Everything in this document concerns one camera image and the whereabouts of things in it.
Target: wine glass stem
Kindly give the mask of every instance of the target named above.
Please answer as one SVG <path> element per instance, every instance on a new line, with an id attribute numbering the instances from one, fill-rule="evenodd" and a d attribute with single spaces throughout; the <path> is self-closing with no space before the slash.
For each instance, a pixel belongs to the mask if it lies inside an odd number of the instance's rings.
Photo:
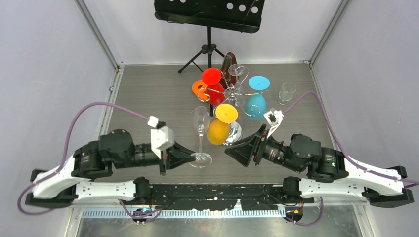
<path id="1" fill-rule="evenodd" d="M 203 134 L 199 134 L 199 152 L 202 152 L 202 139 L 203 139 L 204 135 Z"/>

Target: tripod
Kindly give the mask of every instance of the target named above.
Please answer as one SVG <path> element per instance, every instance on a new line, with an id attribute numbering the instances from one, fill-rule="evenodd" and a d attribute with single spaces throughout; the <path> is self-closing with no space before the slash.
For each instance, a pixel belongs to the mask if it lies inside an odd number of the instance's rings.
<path id="1" fill-rule="evenodd" d="M 217 49 L 217 45 L 211 43 L 211 27 L 207 27 L 207 44 L 202 45 L 201 47 L 201 51 L 199 51 L 191 60 L 189 60 L 189 62 L 187 62 L 185 64 L 185 66 L 183 66 L 181 69 L 179 69 L 179 71 L 177 71 L 178 73 L 182 73 L 183 69 L 185 69 L 187 66 L 189 66 L 189 64 L 193 63 L 195 66 L 197 66 L 197 68 L 199 70 L 201 70 L 201 72 L 203 72 L 204 70 L 202 70 L 195 62 L 194 60 L 196 58 L 198 58 L 201 54 L 207 54 L 208 55 L 208 68 L 212 67 L 212 52 L 215 51 L 217 52 L 219 55 L 221 55 L 221 57 L 224 58 L 224 54 L 220 52 L 220 50 Z M 209 106 L 209 115 L 210 116 L 214 116 L 214 108 L 212 105 Z"/>

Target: music stand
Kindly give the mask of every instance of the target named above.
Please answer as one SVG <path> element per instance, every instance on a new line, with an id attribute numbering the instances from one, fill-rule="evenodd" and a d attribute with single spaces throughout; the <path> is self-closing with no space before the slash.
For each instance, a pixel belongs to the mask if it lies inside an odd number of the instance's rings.
<path id="1" fill-rule="evenodd" d="M 208 68 L 212 67 L 212 53 L 224 54 L 211 42 L 211 28 L 255 33 L 260 28 L 265 0 L 154 0 L 154 16 L 162 21 L 193 24 L 207 27 L 207 44 L 185 64 L 179 73 L 193 63 L 201 54 L 208 55 Z"/>

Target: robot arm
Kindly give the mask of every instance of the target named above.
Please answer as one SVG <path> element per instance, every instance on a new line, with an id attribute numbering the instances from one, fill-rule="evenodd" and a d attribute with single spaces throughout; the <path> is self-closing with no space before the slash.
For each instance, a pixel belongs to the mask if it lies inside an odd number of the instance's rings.
<path id="1" fill-rule="evenodd" d="M 151 143 L 135 145 L 129 132 L 123 129 L 111 131 L 77 149 L 68 158 L 61 171 L 35 169 L 31 182 L 35 184 L 26 196 L 28 205 L 61 208 L 72 203 L 96 199 L 121 199 L 133 201 L 147 195 L 149 184 L 142 179 L 122 183 L 95 183 L 94 179 L 111 176 L 112 164 L 116 169 L 158 165 L 160 174 L 182 164 L 194 161 L 188 150 L 174 141 L 173 131 L 154 117 L 148 123 Z M 37 184 L 41 178 L 56 172 L 52 178 Z"/>
<path id="2" fill-rule="evenodd" d="M 320 142 L 302 134 L 294 134 L 286 146 L 271 136 L 282 121 L 282 112 L 269 111 L 264 116 L 270 129 L 262 125 L 258 132 L 237 141 L 225 153 L 245 167 L 251 161 L 258 165 L 266 159 L 296 173 L 307 169 L 308 179 L 289 177 L 284 180 L 283 194 L 290 202 L 327 196 L 366 199 L 377 207 L 397 207 L 414 202 L 412 191 L 404 188 L 401 181 L 407 177 L 404 167 L 382 169 L 352 159 L 367 170 L 397 178 L 391 180 L 357 168 L 342 152 L 322 147 Z"/>

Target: gray floor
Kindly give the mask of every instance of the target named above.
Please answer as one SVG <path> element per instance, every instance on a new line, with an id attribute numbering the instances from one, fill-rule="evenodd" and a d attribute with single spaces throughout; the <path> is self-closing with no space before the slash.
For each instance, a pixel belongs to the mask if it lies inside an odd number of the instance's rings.
<path id="1" fill-rule="evenodd" d="M 252 64 L 246 65 L 250 76 L 262 75 L 270 79 L 271 86 L 265 94 L 267 108 L 285 109 L 278 104 L 278 92 L 282 83 L 291 81 L 297 85 L 294 99 L 308 90 L 315 90 L 314 83 L 306 64 Z M 153 115 L 166 121 L 174 130 L 176 141 L 191 149 L 198 149 L 198 136 L 192 126 L 191 111 L 200 102 L 191 91 L 193 82 L 200 80 L 201 72 L 193 65 L 181 74 L 179 66 L 127 66 L 124 69 L 116 104 L 125 106 L 144 115 Z M 247 83 L 245 92 L 253 92 Z M 244 136 L 255 133 L 265 121 L 249 120 L 239 111 L 237 120 L 244 130 Z M 140 118 L 125 112 L 114 110 L 109 131 L 117 128 L 126 129 L 133 136 L 134 142 L 149 143 L 150 127 Z M 302 133 L 313 140 L 322 142 L 325 147 L 332 147 L 329 133 L 321 109 L 313 97 L 303 99 L 285 117 L 274 138 L 289 144 L 292 134 Z M 204 152 L 209 153 L 213 162 L 205 168 L 194 168 L 186 164 L 174 170 L 168 170 L 166 176 L 159 174 L 156 166 L 114 170 L 112 177 L 100 181 L 126 181 L 145 176 L 150 183 L 282 183 L 288 176 L 298 176 L 266 160 L 261 165 L 251 164 L 245 168 L 224 154 L 224 148 L 204 140 Z"/>

